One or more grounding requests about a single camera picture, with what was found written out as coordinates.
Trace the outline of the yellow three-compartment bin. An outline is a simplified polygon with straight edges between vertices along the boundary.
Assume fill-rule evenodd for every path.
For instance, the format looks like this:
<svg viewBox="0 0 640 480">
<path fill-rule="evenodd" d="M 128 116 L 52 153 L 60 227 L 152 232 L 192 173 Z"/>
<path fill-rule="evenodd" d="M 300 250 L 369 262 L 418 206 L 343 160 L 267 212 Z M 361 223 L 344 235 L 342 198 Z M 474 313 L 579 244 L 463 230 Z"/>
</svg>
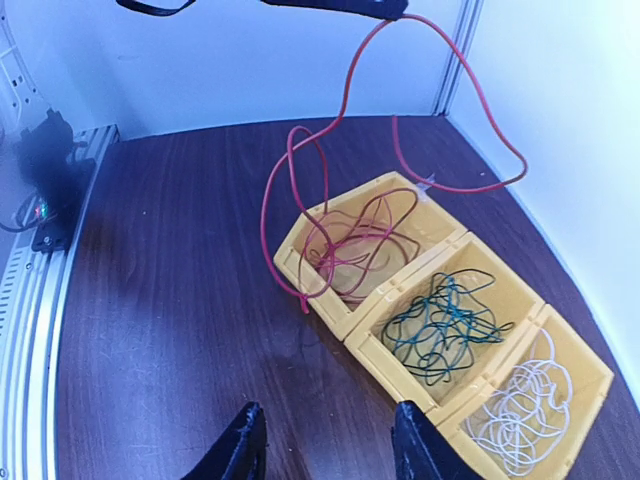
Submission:
<svg viewBox="0 0 640 480">
<path fill-rule="evenodd" d="M 613 380 L 570 324 L 415 184 L 384 174 L 298 220 L 274 257 L 396 401 L 486 479 L 564 479 Z"/>
</svg>

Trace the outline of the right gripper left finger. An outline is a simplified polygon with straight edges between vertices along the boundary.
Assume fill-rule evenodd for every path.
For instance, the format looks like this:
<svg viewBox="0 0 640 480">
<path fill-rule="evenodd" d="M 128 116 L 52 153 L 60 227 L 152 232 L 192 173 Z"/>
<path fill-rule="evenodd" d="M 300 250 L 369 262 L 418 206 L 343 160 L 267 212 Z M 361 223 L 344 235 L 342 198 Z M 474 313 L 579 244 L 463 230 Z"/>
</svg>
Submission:
<svg viewBox="0 0 640 480">
<path fill-rule="evenodd" d="M 262 480 L 266 475 L 264 410 L 248 402 L 185 479 Z"/>
</svg>

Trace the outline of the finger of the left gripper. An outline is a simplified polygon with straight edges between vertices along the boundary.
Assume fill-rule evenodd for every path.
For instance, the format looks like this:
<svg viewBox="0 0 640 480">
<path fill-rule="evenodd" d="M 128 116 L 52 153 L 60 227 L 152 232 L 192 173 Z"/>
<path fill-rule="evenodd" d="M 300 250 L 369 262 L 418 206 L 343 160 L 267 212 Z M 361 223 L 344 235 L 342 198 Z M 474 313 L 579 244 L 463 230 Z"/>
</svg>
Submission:
<svg viewBox="0 0 640 480">
<path fill-rule="evenodd" d="M 364 17 L 395 21 L 408 7 L 407 0 L 263 0 L 273 6 L 344 12 Z"/>
</svg>

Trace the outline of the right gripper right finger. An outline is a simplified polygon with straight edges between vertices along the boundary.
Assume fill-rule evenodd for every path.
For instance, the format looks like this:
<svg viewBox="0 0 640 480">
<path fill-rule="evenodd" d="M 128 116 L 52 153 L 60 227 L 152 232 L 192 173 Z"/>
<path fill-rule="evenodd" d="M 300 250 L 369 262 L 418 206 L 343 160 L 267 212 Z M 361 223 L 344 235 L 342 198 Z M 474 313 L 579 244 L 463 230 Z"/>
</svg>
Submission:
<svg viewBox="0 0 640 480">
<path fill-rule="evenodd" d="M 398 480 L 481 479 L 413 401 L 396 406 L 391 438 Z"/>
</svg>

